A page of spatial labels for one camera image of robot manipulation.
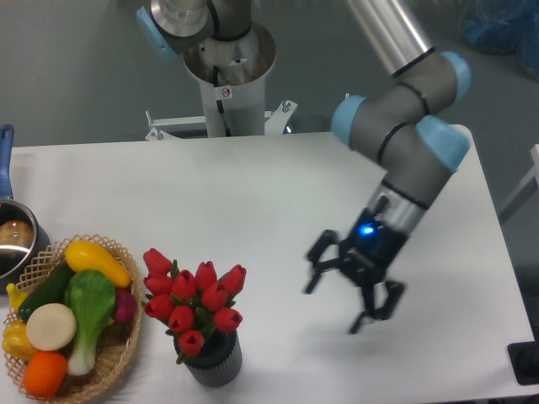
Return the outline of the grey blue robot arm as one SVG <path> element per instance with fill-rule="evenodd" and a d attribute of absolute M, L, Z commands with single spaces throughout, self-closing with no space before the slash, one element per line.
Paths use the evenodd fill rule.
<path fill-rule="evenodd" d="M 335 110 L 331 130 L 350 150 L 386 174 L 350 233 L 326 230 L 307 253 L 312 293 L 331 270 L 360 289 L 364 320 L 389 319 L 404 285 L 387 270 L 425 212 L 466 156 L 470 143 L 438 118 L 468 90 L 468 64 L 438 52 L 405 3 L 352 1 L 350 10 L 392 76 L 393 87 L 369 100 L 350 96 Z M 136 21 L 165 59 L 181 56 L 200 85 L 208 136 L 262 136 L 264 80 L 275 63 L 275 42 L 252 19 L 248 1 L 146 1 Z"/>

